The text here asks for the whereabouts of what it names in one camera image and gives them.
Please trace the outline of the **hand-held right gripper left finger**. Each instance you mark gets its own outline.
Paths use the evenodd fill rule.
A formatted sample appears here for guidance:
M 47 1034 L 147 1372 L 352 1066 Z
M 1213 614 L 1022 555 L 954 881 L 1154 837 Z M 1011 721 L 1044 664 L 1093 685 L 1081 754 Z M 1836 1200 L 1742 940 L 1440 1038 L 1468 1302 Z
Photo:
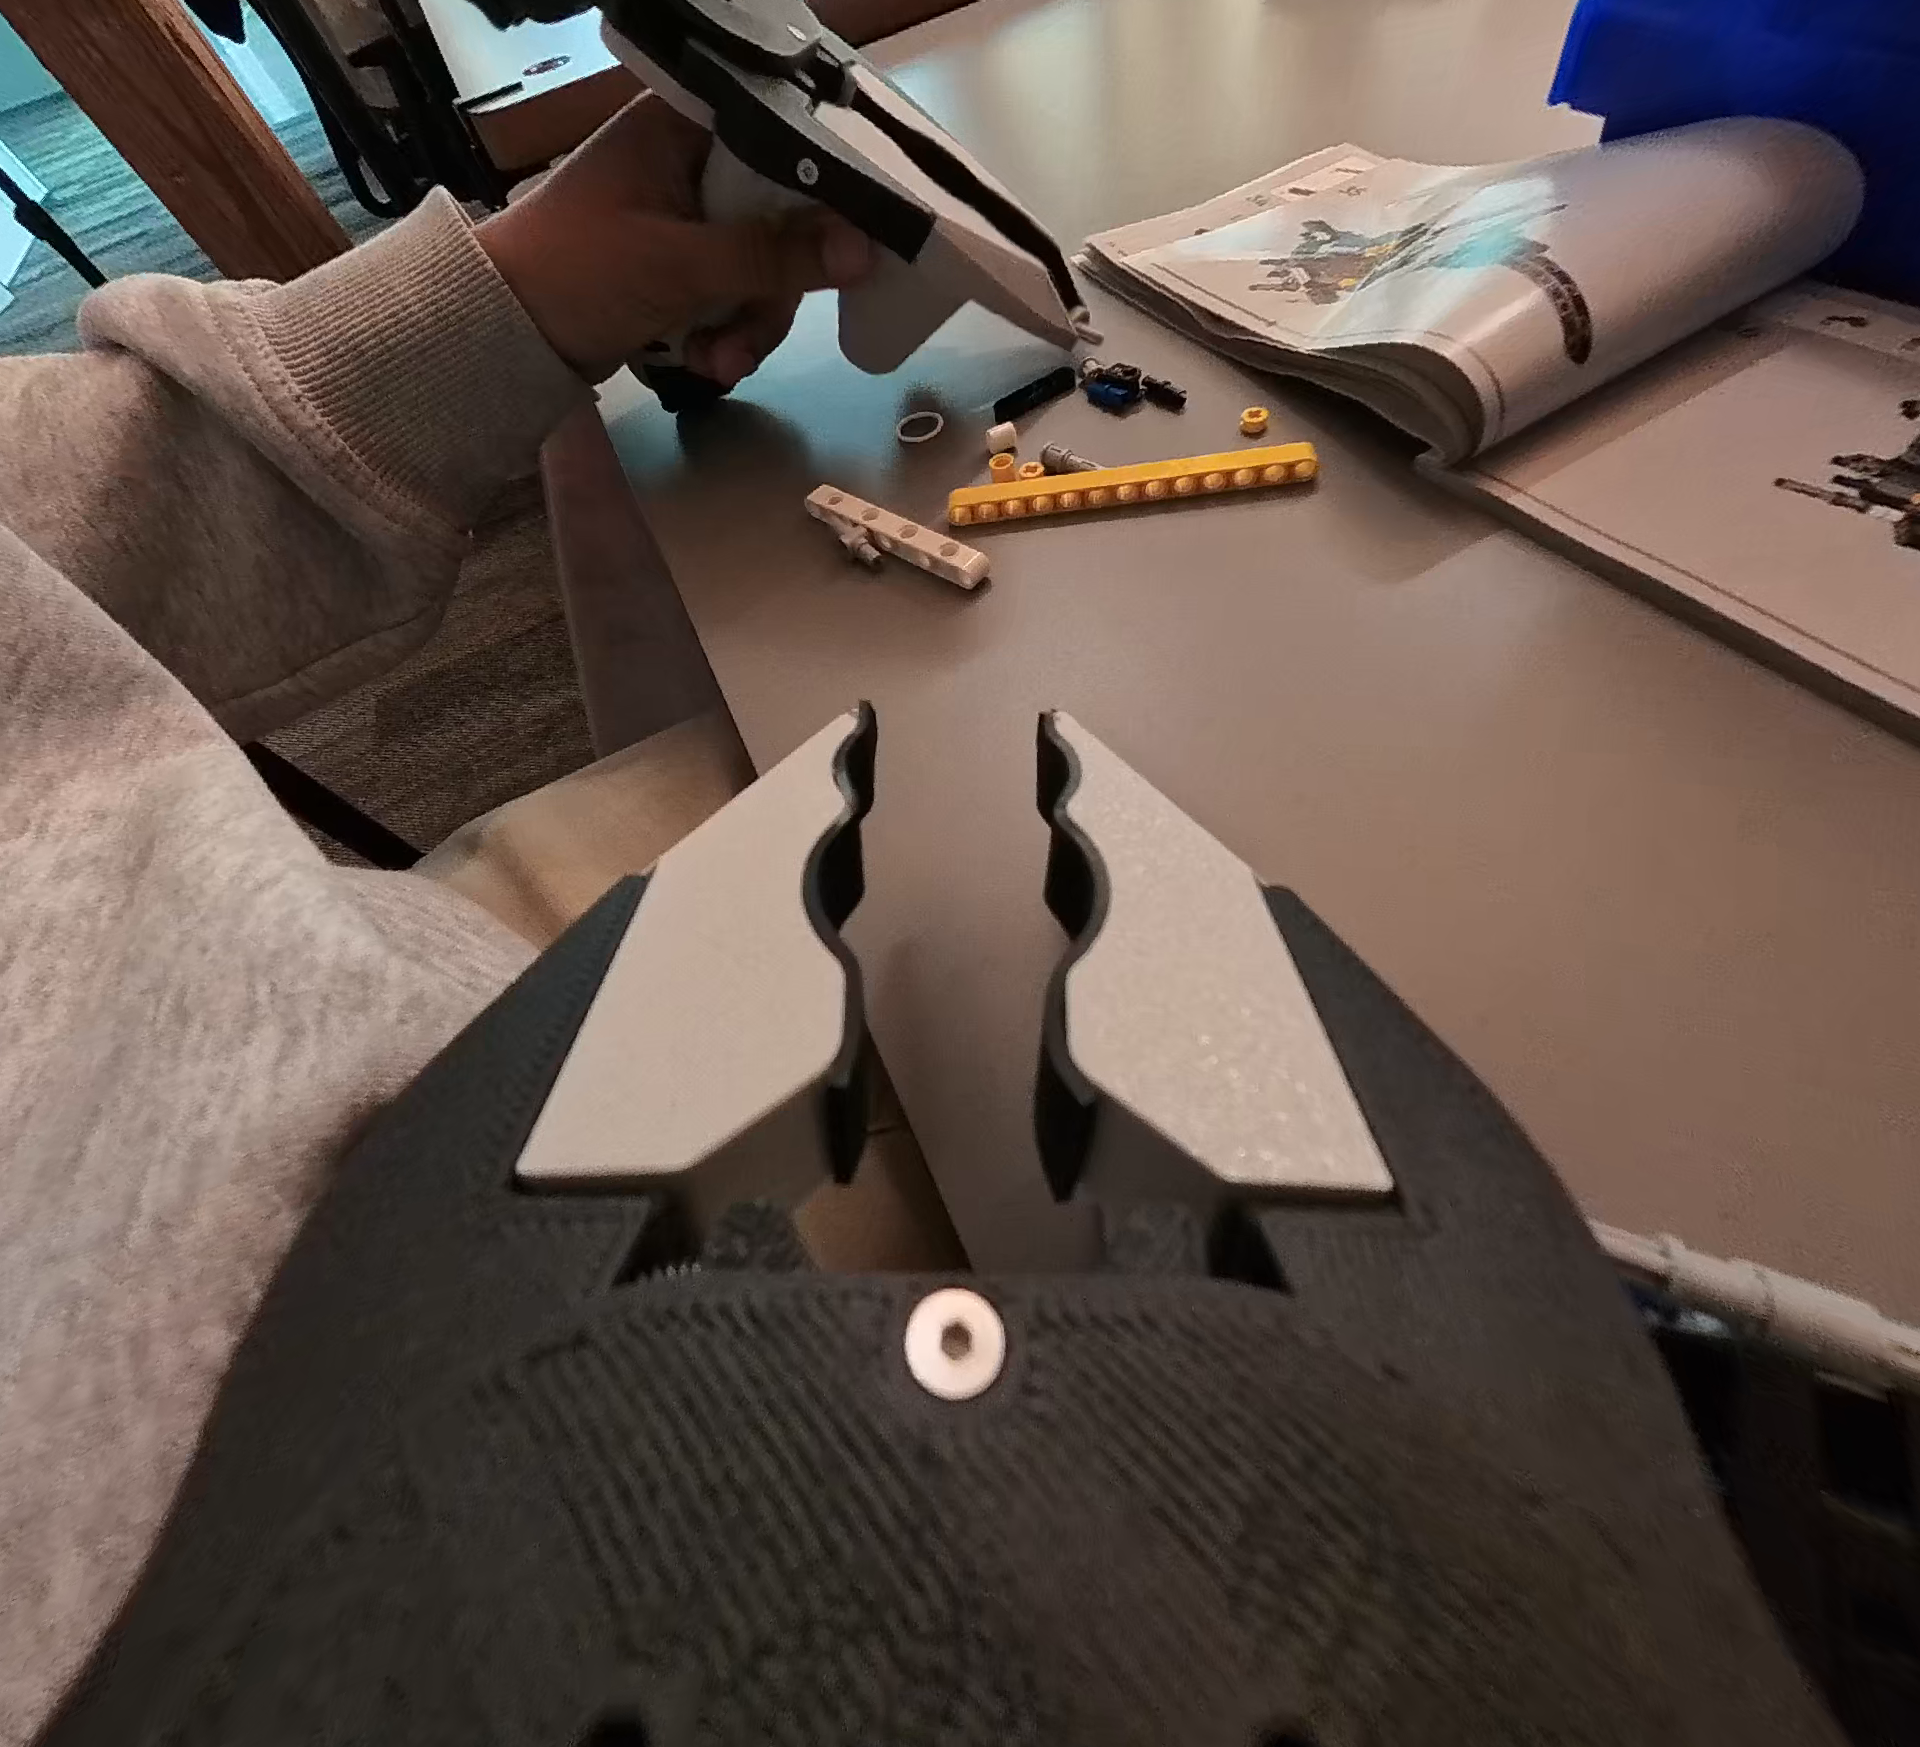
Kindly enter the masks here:
M 515 1160 L 550 1194 L 658 1191 L 696 1230 L 852 1183 L 878 719 L 856 705 L 665 852 Z

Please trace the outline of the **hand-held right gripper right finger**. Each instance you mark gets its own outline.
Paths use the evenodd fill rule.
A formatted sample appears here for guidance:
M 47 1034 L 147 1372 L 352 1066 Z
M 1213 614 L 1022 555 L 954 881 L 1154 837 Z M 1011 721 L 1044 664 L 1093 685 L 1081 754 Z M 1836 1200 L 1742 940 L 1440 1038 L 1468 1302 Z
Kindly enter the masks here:
M 1391 1214 L 1398 1181 L 1256 869 L 1065 711 L 1037 723 L 1034 1143 L 1105 1255 L 1210 1253 L 1273 1212 Z

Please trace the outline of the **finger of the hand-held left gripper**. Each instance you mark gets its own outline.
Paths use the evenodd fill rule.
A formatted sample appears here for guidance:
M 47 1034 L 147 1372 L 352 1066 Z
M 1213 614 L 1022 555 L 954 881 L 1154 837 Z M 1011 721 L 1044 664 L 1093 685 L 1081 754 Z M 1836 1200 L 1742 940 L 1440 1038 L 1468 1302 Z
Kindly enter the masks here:
M 939 222 L 912 261 L 884 252 L 868 281 L 839 294 L 837 347 L 853 368 L 892 374 L 969 308 L 1061 349 L 1093 330 L 1070 275 L 992 228 Z
M 964 152 L 932 115 L 874 67 L 847 68 L 847 110 L 876 127 L 951 201 L 966 204 L 1049 275 L 1065 312 L 1083 312 L 1070 259 L 1020 200 Z

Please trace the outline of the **person's left forearm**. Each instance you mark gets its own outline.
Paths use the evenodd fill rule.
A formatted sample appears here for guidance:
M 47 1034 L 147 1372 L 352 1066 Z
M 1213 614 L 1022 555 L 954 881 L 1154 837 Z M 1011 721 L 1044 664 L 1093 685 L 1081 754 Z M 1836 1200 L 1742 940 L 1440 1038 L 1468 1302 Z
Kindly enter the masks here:
M 246 741 L 385 675 L 591 396 L 444 198 L 294 282 L 118 281 L 76 338 L 2 368 L 12 749 Z

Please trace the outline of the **white lego beam with pin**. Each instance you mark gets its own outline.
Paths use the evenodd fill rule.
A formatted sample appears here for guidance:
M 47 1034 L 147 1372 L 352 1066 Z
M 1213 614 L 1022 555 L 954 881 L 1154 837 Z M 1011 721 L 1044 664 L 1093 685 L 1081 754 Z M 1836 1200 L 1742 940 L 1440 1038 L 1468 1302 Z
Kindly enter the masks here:
M 986 554 L 847 490 L 818 486 L 803 496 L 803 511 L 859 565 L 898 559 L 961 593 L 976 593 L 990 579 Z

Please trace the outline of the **long yellow lego beam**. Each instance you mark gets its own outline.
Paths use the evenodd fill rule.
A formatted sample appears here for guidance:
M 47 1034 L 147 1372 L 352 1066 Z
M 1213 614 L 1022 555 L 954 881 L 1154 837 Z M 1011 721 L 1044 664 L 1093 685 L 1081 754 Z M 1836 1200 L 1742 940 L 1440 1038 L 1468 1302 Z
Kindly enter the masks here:
M 1311 444 L 1281 444 L 1111 467 L 1097 475 L 1046 478 L 1025 486 L 990 479 L 956 487 L 949 496 L 949 524 L 971 529 L 1224 501 L 1243 493 L 1304 490 L 1316 484 L 1318 474 L 1321 461 Z

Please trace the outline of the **lego instruction booklet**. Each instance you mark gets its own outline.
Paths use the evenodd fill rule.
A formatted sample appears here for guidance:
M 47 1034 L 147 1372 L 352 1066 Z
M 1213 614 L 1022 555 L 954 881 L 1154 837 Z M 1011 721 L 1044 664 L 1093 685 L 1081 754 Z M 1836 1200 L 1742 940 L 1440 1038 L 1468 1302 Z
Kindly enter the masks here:
M 1492 167 L 1356 147 L 1092 235 L 1083 271 L 1596 574 L 1916 736 L 1916 308 L 1815 281 L 1860 163 L 1715 120 Z

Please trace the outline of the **person's left hand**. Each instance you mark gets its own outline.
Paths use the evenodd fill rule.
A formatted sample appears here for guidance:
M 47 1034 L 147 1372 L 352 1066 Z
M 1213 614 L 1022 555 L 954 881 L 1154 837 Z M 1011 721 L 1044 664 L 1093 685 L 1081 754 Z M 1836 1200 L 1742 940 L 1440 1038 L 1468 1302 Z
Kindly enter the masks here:
M 477 228 L 547 347 L 600 385 L 658 344 L 736 388 L 785 341 L 806 297 L 863 284 L 876 246 L 820 208 L 712 222 L 711 137 L 643 95 Z

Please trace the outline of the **person's beige trouser leg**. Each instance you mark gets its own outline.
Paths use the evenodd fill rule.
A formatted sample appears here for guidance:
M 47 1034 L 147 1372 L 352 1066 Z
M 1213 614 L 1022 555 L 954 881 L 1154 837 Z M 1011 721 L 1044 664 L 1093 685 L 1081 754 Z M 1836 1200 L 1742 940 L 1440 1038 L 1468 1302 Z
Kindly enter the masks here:
M 753 782 L 733 719 L 711 709 L 474 817 L 414 876 L 546 948 Z

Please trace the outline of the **black tripod stand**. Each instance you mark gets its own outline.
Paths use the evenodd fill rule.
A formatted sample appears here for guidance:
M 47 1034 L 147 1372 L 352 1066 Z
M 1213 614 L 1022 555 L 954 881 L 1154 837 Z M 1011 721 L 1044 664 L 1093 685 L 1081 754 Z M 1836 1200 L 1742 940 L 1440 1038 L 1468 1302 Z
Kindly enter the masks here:
M 507 178 L 458 107 L 452 70 L 420 0 L 377 3 L 391 34 L 343 61 L 348 80 L 391 127 L 399 156 L 420 180 L 436 180 L 484 210 L 503 205 Z

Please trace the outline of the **blue plastic bag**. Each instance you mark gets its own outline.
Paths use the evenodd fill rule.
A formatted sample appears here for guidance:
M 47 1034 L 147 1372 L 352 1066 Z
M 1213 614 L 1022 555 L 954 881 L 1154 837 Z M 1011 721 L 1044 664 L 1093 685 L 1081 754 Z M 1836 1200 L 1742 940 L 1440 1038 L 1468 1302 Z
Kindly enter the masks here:
M 1864 200 L 1822 275 L 1916 306 L 1919 0 L 1578 0 L 1549 101 L 1606 142 L 1723 118 L 1830 133 Z

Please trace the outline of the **wooden post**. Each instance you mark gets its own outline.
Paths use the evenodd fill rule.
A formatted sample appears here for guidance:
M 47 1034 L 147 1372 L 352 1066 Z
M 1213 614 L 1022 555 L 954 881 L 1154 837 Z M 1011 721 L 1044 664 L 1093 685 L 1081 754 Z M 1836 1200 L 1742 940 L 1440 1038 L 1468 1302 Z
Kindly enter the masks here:
M 218 272 L 293 281 L 348 252 L 348 234 L 180 0 L 2 8 Z

